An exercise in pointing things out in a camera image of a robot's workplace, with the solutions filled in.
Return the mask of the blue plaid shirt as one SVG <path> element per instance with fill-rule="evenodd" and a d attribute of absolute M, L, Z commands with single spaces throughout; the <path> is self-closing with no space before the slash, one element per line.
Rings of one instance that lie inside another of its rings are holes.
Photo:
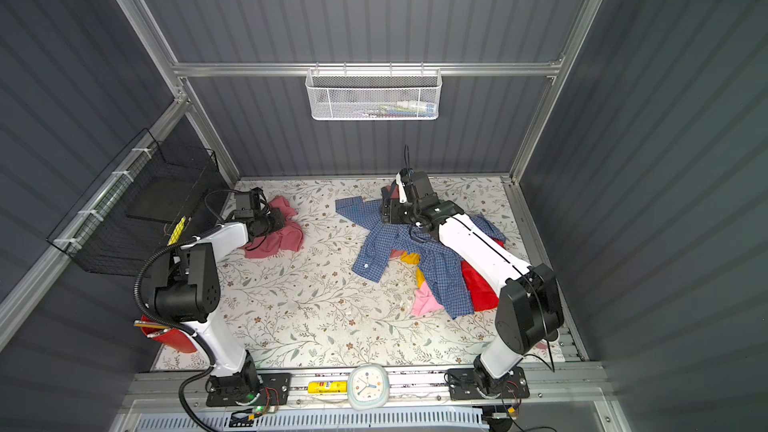
<path fill-rule="evenodd" d="M 465 260 L 451 248 L 428 238 L 408 225 L 388 224 L 380 215 L 380 200 L 362 197 L 335 201 L 335 211 L 352 224 L 368 231 L 352 265 L 358 276 L 379 282 L 386 271 L 391 253 L 402 251 L 420 257 L 419 268 L 436 301 L 453 319 L 476 312 L 470 289 L 462 272 Z"/>

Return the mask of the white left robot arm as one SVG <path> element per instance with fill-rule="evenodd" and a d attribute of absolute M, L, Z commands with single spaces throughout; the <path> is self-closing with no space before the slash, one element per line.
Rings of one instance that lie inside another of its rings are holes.
<path fill-rule="evenodd" d="M 184 239 L 189 219 L 176 222 L 167 245 L 140 269 L 134 299 L 148 318 L 181 332 L 207 356 L 208 406 L 277 407 L 286 398 L 288 377 L 262 379 L 251 354 L 232 335 L 219 311 L 217 262 L 254 241 L 262 243 L 284 227 L 285 218 L 258 187 L 228 192 L 234 209 L 208 231 Z"/>

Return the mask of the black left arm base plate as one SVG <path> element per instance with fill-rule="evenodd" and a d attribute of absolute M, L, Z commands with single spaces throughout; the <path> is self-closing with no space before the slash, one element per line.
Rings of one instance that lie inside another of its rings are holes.
<path fill-rule="evenodd" d="M 208 407 L 282 406 L 287 403 L 292 376 L 261 373 L 255 381 L 240 376 L 210 376 L 205 385 Z"/>

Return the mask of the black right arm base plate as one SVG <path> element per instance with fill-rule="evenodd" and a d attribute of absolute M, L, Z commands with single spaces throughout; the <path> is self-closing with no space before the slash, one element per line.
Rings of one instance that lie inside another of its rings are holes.
<path fill-rule="evenodd" d="M 501 378 L 493 378 L 479 369 L 453 368 L 444 373 L 444 381 L 454 401 L 515 401 L 530 397 L 528 381 L 521 367 L 513 367 Z"/>

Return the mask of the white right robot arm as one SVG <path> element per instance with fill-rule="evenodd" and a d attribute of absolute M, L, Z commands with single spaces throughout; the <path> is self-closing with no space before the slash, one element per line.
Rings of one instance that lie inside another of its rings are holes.
<path fill-rule="evenodd" d="M 473 387 L 480 396 L 497 398 L 522 382 L 511 372 L 534 346 L 559 338 L 564 313 L 553 270 L 533 266 L 504 249 L 465 213 L 434 192 L 424 172 L 401 169 L 382 190 L 381 216 L 390 224 L 414 225 L 453 250 L 498 297 L 496 338 L 476 357 Z"/>

